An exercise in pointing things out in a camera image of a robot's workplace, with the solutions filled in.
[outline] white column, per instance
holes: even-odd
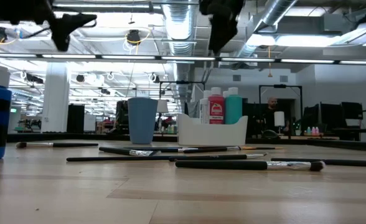
[[[67,131],[70,73],[66,63],[49,62],[46,71],[42,132]]]
[[[16,134],[17,131],[14,130],[14,128],[18,127],[19,120],[21,118],[21,107],[11,107],[10,110],[10,118],[9,118],[9,128],[7,130],[8,134]]]

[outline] person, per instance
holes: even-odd
[[[277,98],[270,97],[268,99],[268,106],[262,112],[262,117],[265,120],[265,128],[267,130],[273,130],[278,133],[278,127],[275,126],[275,112],[278,110],[277,108]],[[284,132],[289,131],[289,121],[286,120],[286,126],[283,129]]]

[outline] bottle label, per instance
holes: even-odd
[[[210,102],[209,123],[223,124],[223,106],[220,103]]]

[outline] bottle cap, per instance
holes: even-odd
[[[204,98],[208,98],[211,94],[210,90],[204,90]]]
[[[237,87],[230,87],[228,89],[228,94],[229,95],[238,95],[238,88]]]
[[[223,97],[226,98],[228,96],[229,96],[228,91],[223,91]]]
[[[213,94],[213,95],[221,95],[221,93],[222,93],[222,90],[220,89],[220,87],[212,87],[210,89],[210,91],[211,91],[211,94]]]

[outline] small bottle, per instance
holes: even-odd
[[[209,100],[209,123],[224,124],[225,115],[225,98],[221,95],[222,91],[219,87],[211,88]]]
[[[225,109],[225,124],[235,124],[243,116],[243,98],[238,95],[237,87],[228,89]]]
[[[209,100],[210,90],[204,90],[204,97],[200,100],[200,120],[201,124],[209,124]]]
[[[228,91],[223,91],[223,98],[227,98],[228,97]]]

